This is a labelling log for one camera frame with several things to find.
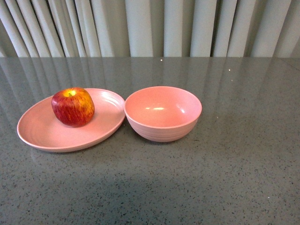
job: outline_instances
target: countertop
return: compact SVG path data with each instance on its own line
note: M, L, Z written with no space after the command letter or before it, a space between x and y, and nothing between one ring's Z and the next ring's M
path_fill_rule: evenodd
M177 141L148 141L127 119L71 153L17 135L61 89L126 99L161 85L203 106ZM300 224L300 59L1 58L0 106L0 224Z

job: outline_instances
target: pink bowl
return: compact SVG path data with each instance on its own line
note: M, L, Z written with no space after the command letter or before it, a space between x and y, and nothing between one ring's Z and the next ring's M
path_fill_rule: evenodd
M140 136L156 142L171 142L193 129L202 105L186 90L157 86L131 94L124 103L124 111Z

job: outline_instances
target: pink plate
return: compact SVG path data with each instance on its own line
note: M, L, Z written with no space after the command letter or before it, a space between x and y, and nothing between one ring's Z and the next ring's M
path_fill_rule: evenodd
M19 137L28 145L50 152L70 152L93 146L111 136L122 124L124 99L103 89L86 89L95 104L93 119L83 127L68 127L54 115L51 97L36 103L20 118Z

